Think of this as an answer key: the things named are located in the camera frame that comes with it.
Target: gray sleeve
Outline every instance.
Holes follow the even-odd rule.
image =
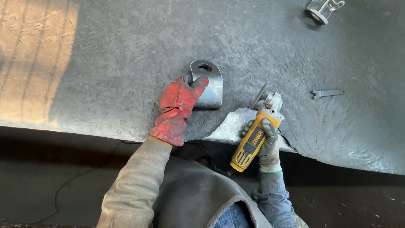
[[[274,228],[296,228],[294,209],[288,200],[290,196],[284,185],[283,172],[260,173],[259,190],[252,192],[266,219]]]
[[[121,169],[105,194],[98,228],[147,228],[172,145],[149,136]]]

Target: yellow angle grinder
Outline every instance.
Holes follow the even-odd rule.
[[[257,112],[256,119],[245,137],[243,137],[235,154],[232,156],[230,165],[233,169],[228,171],[228,175],[234,173],[235,170],[243,172],[250,165],[256,154],[259,153],[260,148],[267,139],[267,135],[265,134],[260,122],[263,118],[268,119],[275,129],[277,129],[280,123],[284,120],[284,116],[280,114],[280,109],[283,105],[281,95],[276,92],[266,93],[268,86],[269,83],[266,82],[250,105],[250,108],[254,109],[257,102],[263,100],[264,107],[261,107]]]

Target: gloved hand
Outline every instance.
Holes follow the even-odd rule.
[[[254,120],[247,123],[242,131],[242,137],[244,137],[252,126]],[[267,134],[267,139],[260,148],[257,156],[259,157],[260,172],[263,173],[279,173],[282,171],[280,166],[280,156],[279,156],[279,138],[278,129],[274,129],[273,125],[268,119],[262,119],[261,124],[263,130]]]
[[[160,97],[160,116],[149,131],[151,136],[161,139],[175,146],[184,144],[184,132],[187,128],[186,120],[191,116],[194,104],[208,85],[207,77],[197,78],[188,86],[187,75],[177,78],[168,85]]]

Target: gray work glove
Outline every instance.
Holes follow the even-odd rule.
[[[244,137],[252,126],[254,120],[247,123],[242,131],[242,137]],[[278,139],[278,129],[274,129],[273,125],[268,119],[262,119],[261,124],[263,130],[267,134],[267,139],[260,148],[257,156],[259,157],[260,172],[262,173],[279,173],[282,171],[280,166],[280,156],[279,156],[279,139]]]

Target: power cord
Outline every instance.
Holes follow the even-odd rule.
[[[123,140],[121,140],[121,142],[123,142],[123,143],[125,143],[125,144],[135,144],[135,143],[126,143],[126,142],[124,142]],[[110,161],[111,157],[113,156],[113,154],[114,154],[115,150],[118,148],[118,146],[119,146],[119,143],[114,147],[114,149],[113,149],[113,151],[111,152],[111,154],[107,157],[107,159],[106,159],[101,165],[99,165],[99,166],[97,166],[97,167],[95,167],[95,168],[93,168],[93,169],[91,169],[91,170],[89,170],[89,171],[80,173],[79,175],[76,175],[76,176],[70,178],[69,180],[67,180],[65,183],[63,183],[63,184],[59,187],[59,189],[56,191],[56,194],[55,194],[54,207],[55,207],[56,211],[55,211],[54,213],[50,214],[49,216],[47,216],[47,217],[45,217],[45,218],[43,218],[43,219],[37,221],[36,223],[27,226],[26,228],[33,227],[33,226],[35,226],[35,225],[37,225],[37,224],[39,224],[39,223],[41,223],[41,222],[43,222],[43,221],[49,219],[50,217],[52,217],[52,216],[58,214],[58,213],[59,213],[58,195],[59,195],[59,192],[63,189],[63,187],[65,187],[65,186],[66,186],[69,182],[71,182],[72,180],[74,180],[74,179],[76,179],[76,178],[78,178],[78,177],[81,177],[81,176],[83,176],[83,175],[85,175],[85,174],[88,174],[88,173],[90,173],[90,172],[93,172],[93,171],[95,171],[95,170],[97,170],[97,169],[99,169],[99,168],[105,166],[105,165],[107,164],[107,162]]]
[[[140,143],[143,143],[143,142],[125,142],[124,140],[121,140],[121,142],[125,143],[125,144],[140,144]]]

